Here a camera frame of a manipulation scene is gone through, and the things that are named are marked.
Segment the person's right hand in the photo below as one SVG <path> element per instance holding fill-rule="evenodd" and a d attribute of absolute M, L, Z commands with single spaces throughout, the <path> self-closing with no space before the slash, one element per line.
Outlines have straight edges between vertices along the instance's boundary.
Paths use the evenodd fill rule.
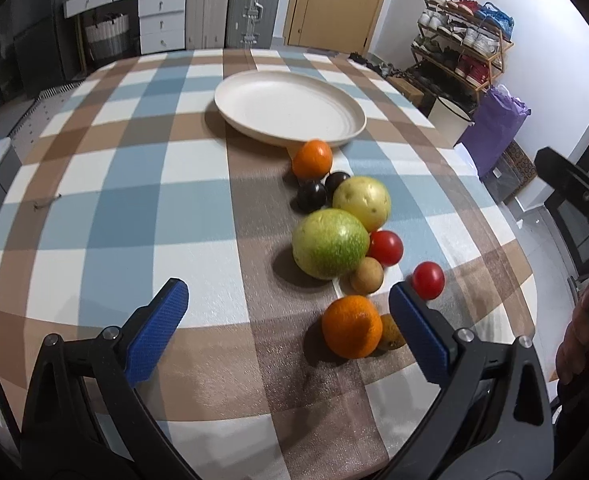
<path fill-rule="evenodd" d="M 556 353 L 556 373 L 563 385 L 585 369 L 585 355 L 589 350 L 589 284 L 572 311 L 564 339 Z"/>

